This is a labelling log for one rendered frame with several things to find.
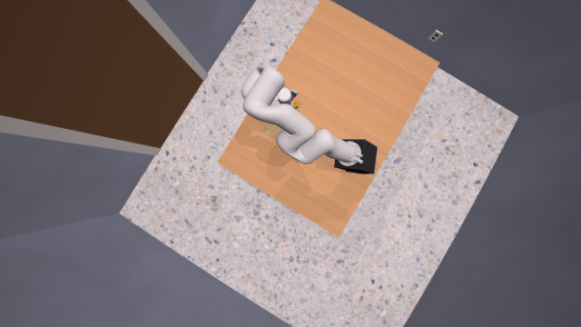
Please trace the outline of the tan mat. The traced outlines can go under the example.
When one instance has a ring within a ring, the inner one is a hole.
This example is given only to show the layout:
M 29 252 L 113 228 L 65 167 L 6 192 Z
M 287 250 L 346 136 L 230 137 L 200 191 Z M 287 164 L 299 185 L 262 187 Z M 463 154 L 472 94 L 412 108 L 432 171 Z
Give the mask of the tan mat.
M 266 124 L 262 132 L 268 135 L 274 141 L 276 141 L 276 137 L 281 130 L 282 129 L 275 124 Z

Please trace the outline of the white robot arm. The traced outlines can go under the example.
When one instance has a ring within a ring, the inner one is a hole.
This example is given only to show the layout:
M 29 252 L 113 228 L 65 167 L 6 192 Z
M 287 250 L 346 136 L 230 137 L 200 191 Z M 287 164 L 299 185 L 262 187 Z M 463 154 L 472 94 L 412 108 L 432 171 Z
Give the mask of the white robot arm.
M 279 126 L 282 130 L 276 137 L 277 145 L 303 164 L 324 154 L 345 166 L 362 164 L 359 146 L 339 139 L 327 129 L 316 131 L 314 124 L 291 106 L 299 91 L 282 88 L 284 85 L 285 79 L 276 69 L 257 65 L 241 88 L 243 110 L 259 121 Z

